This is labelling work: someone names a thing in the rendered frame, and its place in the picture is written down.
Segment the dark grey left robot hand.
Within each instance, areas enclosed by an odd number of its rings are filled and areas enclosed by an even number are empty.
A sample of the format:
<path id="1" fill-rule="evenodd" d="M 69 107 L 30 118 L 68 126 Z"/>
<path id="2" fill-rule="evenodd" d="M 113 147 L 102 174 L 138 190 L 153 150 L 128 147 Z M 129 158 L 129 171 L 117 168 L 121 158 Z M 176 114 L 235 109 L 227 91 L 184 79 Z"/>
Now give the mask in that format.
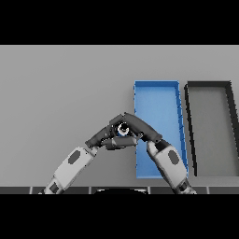
<path id="1" fill-rule="evenodd" d="M 105 147 L 107 150 L 135 147 L 137 140 L 131 130 L 128 136 L 118 136 L 118 126 L 123 122 L 123 116 L 117 115 L 102 130 L 87 140 L 86 146 L 88 148 Z"/>

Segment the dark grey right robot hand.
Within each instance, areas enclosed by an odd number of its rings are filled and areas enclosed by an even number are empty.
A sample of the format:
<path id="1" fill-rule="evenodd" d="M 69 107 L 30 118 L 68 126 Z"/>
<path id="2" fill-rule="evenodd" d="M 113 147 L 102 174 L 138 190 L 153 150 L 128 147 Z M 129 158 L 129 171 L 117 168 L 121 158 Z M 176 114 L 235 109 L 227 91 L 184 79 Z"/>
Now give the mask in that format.
<path id="1" fill-rule="evenodd" d="M 162 135 L 154 130 L 150 125 L 148 125 L 143 120 L 139 119 L 137 116 L 124 113 L 123 121 L 127 123 L 129 129 L 135 134 L 141 134 L 141 139 L 146 141 L 152 141 L 158 144 L 162 140 Z"/>

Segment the blue bin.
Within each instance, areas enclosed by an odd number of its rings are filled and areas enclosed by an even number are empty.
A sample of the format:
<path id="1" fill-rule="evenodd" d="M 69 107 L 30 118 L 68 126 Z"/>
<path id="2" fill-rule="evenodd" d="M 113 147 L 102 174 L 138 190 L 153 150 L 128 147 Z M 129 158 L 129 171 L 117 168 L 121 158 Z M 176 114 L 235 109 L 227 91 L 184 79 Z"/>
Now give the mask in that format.
<path id="1" fill-rule="evenodd" d="M 176 148 L 186 170 L 189 170 L 179 82 L 136 80 L 134 114 Z"/>

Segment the dark grey bin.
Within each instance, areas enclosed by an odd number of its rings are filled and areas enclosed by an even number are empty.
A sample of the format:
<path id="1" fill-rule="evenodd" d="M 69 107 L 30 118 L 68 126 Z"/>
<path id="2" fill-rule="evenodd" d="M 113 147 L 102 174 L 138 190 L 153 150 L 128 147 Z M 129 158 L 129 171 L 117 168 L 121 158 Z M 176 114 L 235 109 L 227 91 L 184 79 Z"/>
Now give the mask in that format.
<path id="1" fill-rule="evenodd" d="M 230 81 L 185 87 L 195 176 L 239 176 L 239 121 Z"/>

